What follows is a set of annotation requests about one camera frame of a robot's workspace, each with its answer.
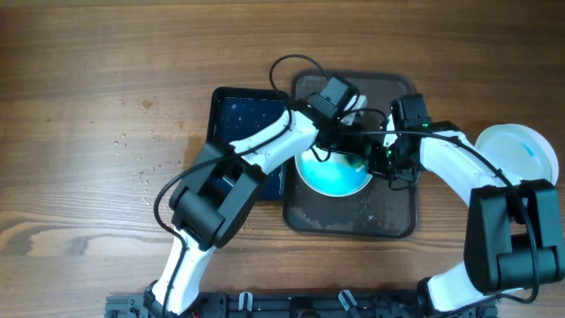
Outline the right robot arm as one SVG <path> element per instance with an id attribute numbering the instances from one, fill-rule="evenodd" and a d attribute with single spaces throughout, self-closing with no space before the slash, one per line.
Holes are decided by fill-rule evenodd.
<path id="1" fill-rule="evenodd" d="M 421 280 L 416 309 L 450 317 L 499 299 L 530 304 L 564 278 L 564 234 L 550 143 L 517 124 L 494 125 L 475 144 L 452 125 L 382 132 L 373 170 L 427 170 L 467 205 L 463 260 Z"/>

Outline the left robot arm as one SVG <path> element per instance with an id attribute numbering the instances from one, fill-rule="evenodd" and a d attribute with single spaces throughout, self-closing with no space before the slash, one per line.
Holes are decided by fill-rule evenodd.
<path id="1" fill-rule="evenodd" d="M 213 253 L 242 227 L 260 197 L 269 174 L 296 157 L 305 182 L 330 197 L 352 195 L 370 176 L 362 164 L 348 163 L 338 150 L 324 148 L 320 124 L 297 110 L 285 111 L 272 124 L 226 145 L 208 142 L 192 166 L 162 189 L 170 193 L 171 223 L 154 218 L 173 235 L 161 277 L 145 295 L 156 317 L 179 317 L 200 293 L 200 281 Z"/>

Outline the green yellow sponge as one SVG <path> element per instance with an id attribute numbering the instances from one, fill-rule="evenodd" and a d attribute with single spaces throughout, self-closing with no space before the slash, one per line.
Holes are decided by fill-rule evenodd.
<path id="1" fill-rule="evenodd" d="M 355 172 L 364 172 L 365 171 L 365 161 L 362 160 L 362 159 L 347 160 L 347 164 Z"/>

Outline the white plate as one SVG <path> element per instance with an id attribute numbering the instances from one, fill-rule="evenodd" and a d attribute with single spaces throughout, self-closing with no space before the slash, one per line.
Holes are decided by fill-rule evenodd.
<path id="1" fill-rule="evenodd" d="M 515 180 L 543 178 L 549 181 L 541 136 L 525 125 L 493 125 L 478 136 L 475 148 Z"/>
<path id="2" fill-rule="evenodd" d="M 557 155 L 552 145 L 544 136 L 541 136 L 540 144 L 548 162 L 548 169 L 550 176 L 549 181 L 555 186 L 559 178 L 559 170 L 560 170 Z"/>
<path id="3" fill-rule="evenodd" d="M 355 172 L 349 167 L 347 160 L 354 159 L 362 158 L 313 147 L 296 155 L 295 165 L 298 175 L 316 193 L 346 197 L 361 191 L 373 178 L 366 167 L 364 172 Z"/>

